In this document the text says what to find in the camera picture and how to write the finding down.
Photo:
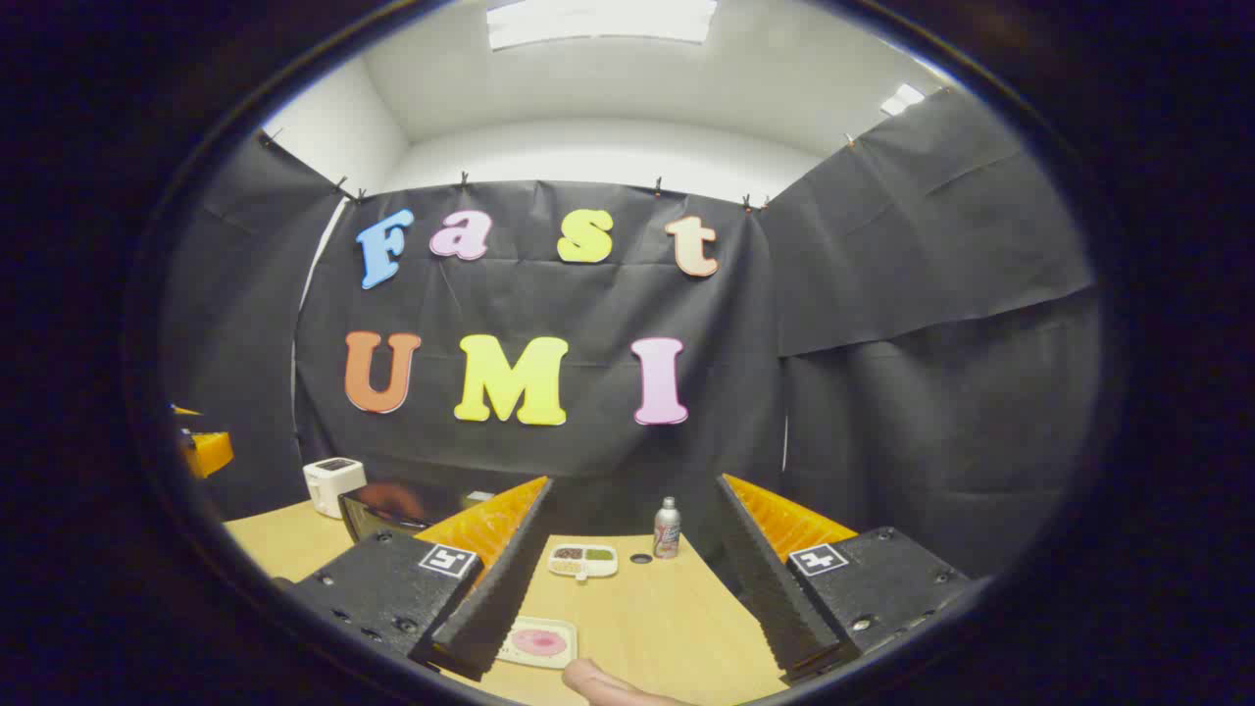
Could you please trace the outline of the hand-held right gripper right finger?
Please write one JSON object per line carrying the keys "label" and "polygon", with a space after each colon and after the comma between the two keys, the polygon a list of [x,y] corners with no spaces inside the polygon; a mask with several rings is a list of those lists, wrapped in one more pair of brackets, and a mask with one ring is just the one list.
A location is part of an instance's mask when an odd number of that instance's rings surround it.
{"label": "hand-held right gripper right finger", "polygon": [[904,640],[973,588],[894,527],[851,530],[730,475],[717,492],[730,566],[789,686]]}

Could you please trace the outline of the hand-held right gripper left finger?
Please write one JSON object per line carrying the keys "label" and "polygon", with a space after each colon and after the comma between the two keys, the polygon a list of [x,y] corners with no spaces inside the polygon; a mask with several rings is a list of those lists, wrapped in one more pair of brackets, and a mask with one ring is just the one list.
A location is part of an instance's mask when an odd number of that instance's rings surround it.
{"label": "hand-held right gripper left finger", "polygon": [[363,532],[287,594],[373,651],[479,680],[520,614],[553,500],[541,477],[425,530]]}

